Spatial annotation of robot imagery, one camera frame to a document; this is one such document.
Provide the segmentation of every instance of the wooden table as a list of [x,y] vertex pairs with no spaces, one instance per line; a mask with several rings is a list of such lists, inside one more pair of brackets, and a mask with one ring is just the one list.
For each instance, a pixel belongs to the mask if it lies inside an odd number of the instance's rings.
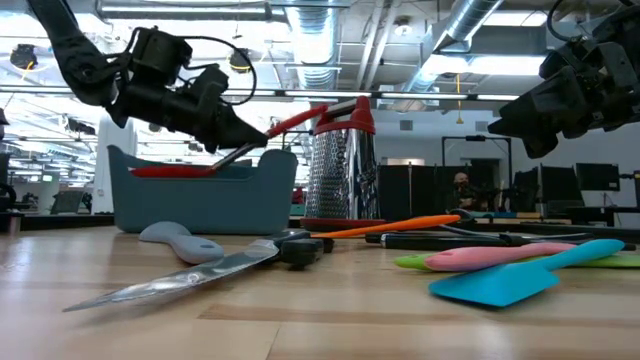
[[[228,252],[250,238],[214,237]],[[640,359],[640,271],[567,269],[502,311],[431,297],[410,253],[343,240],[308,271],[249,270],[187,295],[66,306],[185,267],[115,228],[0,240],[2,359]]]

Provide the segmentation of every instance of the red spatula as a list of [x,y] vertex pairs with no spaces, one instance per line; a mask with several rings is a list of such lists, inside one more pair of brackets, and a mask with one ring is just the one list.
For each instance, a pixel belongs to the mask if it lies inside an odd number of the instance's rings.
[[[326,112],[327,109],[327,105],[321,105],[302,112],[267,130],[266,135],[267,137],[269,137],[269,139],[272,139],[284,133],[288,129],[291,129],[311,118],[321,115],[322,113]],[[133,169],[131,170],[131,173],[135,176],[144,178],[200,178],[211,176],[216,171],[233,163],[235,160],[247,154],[249,151],[255,149],[257,146],[257,144],[245,144],[208,168],[195,168],[193,166],[185,165],[149,166]]]

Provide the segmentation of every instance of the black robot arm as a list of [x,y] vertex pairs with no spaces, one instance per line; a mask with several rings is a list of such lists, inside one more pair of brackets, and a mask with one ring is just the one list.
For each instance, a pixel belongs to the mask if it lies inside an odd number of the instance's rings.
[[610,16],[593,39],[571,38],[540,66],[540,85],[500,109],[489,132],[521,138],[530,158],[590,129],[640,121],[640,6]]
[[85,104],[104,107],[118,126],[133,116],[192,135],[212,153],[246,143],[266,145],[266,135],[221,99],[228,77],[217,64],[203,67],[193,84],[170,88],[191,60],[192,48],[184,38],[136,28],[125,51],[105,55],[80,31],[66,0],[27,2],[51,40],[71,91]]

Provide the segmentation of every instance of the gray plastic bin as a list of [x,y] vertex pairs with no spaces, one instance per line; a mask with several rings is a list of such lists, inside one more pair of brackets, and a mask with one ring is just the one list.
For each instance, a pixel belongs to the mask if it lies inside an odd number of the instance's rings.
[[113,145],[108,149],[115,223],[122,231],[175,221],[193,233],[263,235],[289,224],[298,166],[290,152],[269,150],[258,167],[230,165],[208,178],[152,179],[134,176],[129,168],[159,163]]

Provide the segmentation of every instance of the blue spatula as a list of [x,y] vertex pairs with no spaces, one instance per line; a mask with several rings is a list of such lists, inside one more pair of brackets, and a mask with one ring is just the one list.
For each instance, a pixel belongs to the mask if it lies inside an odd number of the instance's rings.
[[544,259],[498,265],[438,280],[429,284],[429,290],[439,296],[509,306],[556,285],[559,280],[551,271],[609,256],[623,247],[620,240],[592,240]]

